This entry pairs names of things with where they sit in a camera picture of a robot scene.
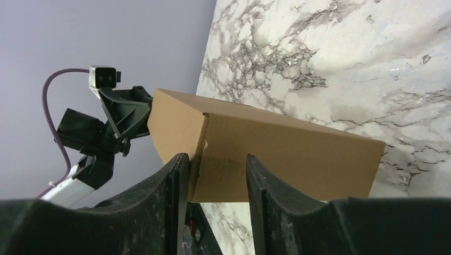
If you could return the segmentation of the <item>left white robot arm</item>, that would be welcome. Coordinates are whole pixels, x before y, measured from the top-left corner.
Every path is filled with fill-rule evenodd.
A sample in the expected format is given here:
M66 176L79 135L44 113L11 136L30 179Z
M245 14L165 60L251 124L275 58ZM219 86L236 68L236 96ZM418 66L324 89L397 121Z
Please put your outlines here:
M131 140L149 135L147 120L153 98L144 87L127 90L101 88L99 91L106 122L67 109L57 128L64 147L83 157L58 184L51 184L41 199L71 207L106 184L113 176L116 154L128 155Z

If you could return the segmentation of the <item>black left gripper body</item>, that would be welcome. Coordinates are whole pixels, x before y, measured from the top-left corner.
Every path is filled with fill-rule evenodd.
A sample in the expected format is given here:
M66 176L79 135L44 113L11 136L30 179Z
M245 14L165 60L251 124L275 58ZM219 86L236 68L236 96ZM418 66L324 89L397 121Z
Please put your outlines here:
M129 154L131 140L149 135L147 120L153 97L142 86L131 89L99 89L102 108L107 117L105 140L115 153Z

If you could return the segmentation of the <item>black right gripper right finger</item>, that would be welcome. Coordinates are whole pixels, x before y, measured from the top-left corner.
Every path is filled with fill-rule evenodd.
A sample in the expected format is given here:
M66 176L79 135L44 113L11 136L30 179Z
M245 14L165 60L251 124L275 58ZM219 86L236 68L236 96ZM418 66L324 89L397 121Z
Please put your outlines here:
M254 155L246 182L256 254L450 254L450 199L322 202L273 175Z

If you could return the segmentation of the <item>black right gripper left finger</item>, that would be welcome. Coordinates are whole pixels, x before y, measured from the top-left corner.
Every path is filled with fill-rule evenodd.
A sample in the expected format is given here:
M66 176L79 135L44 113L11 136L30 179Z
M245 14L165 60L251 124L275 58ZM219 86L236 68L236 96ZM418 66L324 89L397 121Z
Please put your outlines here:
M44 200L1 201L1 254L181 254L190 159L92 208Z

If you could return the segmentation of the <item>brown cardboard box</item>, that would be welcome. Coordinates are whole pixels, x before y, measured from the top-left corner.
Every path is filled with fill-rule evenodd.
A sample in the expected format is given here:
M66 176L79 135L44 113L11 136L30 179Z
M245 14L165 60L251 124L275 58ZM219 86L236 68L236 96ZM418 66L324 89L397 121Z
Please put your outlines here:
M253 106L156 89L147 122L167 163L191 161L188 200L246 202L246 158L318 200L366 198L386 144Z

